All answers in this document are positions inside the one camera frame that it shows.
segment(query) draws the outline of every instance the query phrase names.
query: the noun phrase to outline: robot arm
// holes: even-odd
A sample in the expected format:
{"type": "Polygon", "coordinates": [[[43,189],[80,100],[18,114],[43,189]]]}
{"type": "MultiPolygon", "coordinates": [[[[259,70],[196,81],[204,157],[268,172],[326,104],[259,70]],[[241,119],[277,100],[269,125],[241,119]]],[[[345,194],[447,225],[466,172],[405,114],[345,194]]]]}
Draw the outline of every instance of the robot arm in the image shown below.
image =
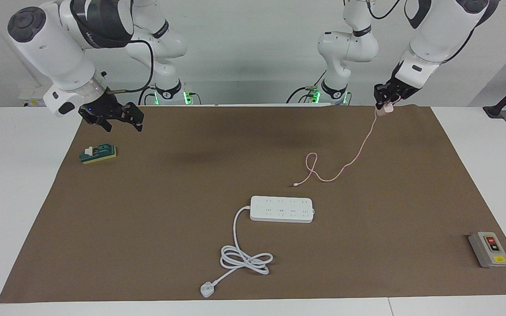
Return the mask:
{"type": "Polygon", "coordinates": [[[498,4],[499,0],[407,0],[405,15],[416,35],[391,79],[374,86],[378,114],[392,112],[396,102],[423,88],[434,71],[452,59],[458,48],[463,48],[474,28],[487,20],[498,4]]]}
{"type": "Polygon", "coordinates": [[[327,72],[317,89],[322,92],[322,100],[331,100],[333,104],[342,104],[345,99],[351,76],[346,62],[369,62],[378,54],[365,0],[347,0],[343,20],[353,29],[352,33],[325,32],[318,40],[318,51],[325,59],[327,72]]]}
{"type": "MultiPolygon", "coordinates": [[[[44,102],[52,112],[62,116],[78,110],[89,124],[102,126],[107,132],[112,128],[107,121],[110,119],[128,122],[142,130],[143,113],[132,102],[119,104],[114,96],[140,90],[111,92],[83,50],[127,47],[133,58],[148,67],[152,50],[156,88],[176,87],[174,67],[165,58],[184,55],[186,46],[178,34],[169,32],[156,2],[57,0],[24,8],[12,16],[8,33],[15,46],[53,82],[44,95],[44,102]]],[[[175,100],[180,91],[174,92],[171,99],[175,100]]]]}

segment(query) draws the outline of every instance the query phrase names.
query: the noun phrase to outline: white power strip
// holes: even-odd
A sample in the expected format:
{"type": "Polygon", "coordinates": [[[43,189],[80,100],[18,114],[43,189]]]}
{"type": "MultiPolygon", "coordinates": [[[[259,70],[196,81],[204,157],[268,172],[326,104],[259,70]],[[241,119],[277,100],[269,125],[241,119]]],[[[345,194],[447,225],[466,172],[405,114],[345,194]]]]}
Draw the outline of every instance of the white power strip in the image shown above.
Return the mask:
{"type": "Polygon", "coordinates": [[[309,198],[253,196],[251,220],[262,222],[311,223],[314,209],[309,198]]]}

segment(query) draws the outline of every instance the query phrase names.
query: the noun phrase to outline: electrical socket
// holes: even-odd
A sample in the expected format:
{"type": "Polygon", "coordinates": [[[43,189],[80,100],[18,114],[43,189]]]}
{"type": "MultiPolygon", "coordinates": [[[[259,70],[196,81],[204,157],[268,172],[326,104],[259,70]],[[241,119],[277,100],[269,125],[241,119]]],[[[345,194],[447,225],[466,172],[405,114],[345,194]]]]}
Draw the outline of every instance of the electrical socket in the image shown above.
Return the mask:
{"type": "Polygon", "coordinates": [[[314,213],[309,198],[253,196],[249,217],[261,222],[311,223],[314,213]]]}

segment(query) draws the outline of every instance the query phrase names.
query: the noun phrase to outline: pink cable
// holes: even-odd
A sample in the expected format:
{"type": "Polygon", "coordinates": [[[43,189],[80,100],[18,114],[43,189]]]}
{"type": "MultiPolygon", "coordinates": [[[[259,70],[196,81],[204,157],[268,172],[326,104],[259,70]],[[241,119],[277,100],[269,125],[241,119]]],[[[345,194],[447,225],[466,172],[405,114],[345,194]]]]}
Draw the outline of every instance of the pink cable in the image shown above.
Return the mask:
{"type": "Polygon", "coordinates": [[[368,137],[370,137],[370,134],[372,134],[372,130],[374,130],[374,124],[376,124],[376,120],[378,119],[378,115],[377,115],[377,110],[374,109],[374,122],[372,122],[372,126],[370,126],[370,132],[368,132],[368,135],[366,135],[366,138],[364,138],[364,142],[362,142],[362,146],[360,146],[360,150],[357,154],[357,156],[348,164],[344,165],[343,168],[341,169],[341,171],[335,176],[335,178],[331,179],[331,180],[325,180],[325,179],[322,179],[321,176],[319,176],[319,174],[315,171],[315,164],[316,162],[318,162],[318,154],[315,153],[315,152],[311,152],[309,154],[307,154],[306,156],[306,168],[307,170],[310,171],[310,173],[307,175],[307,177],[304,179],[304,181],[302,182],[299,182],[299,183],[294,183],[294,186],[297,187],[297,186],[301,186],[302,184],[304,184],[310,177],[312,174],[315,174],[317,176],[317,178],[321,181],[321,182],[333,182],[335,181],[337,178],[339,178],[339,176],[343,173],[343,171],[345,170],[345,168],[347,168],[348,166],[354,164],[354,162],[357,160],[357,158],[360,156],[360,153],[362,152],[363,148],[364,148],[364,144],[366,144],[366,141],[368,140],[368,137]],[[315,156],[315,160],[314,160],[314,163],[313,165],[309,166],[308,164],[308,160],[310,158],[311,155],[314,155],[315,156]]]}

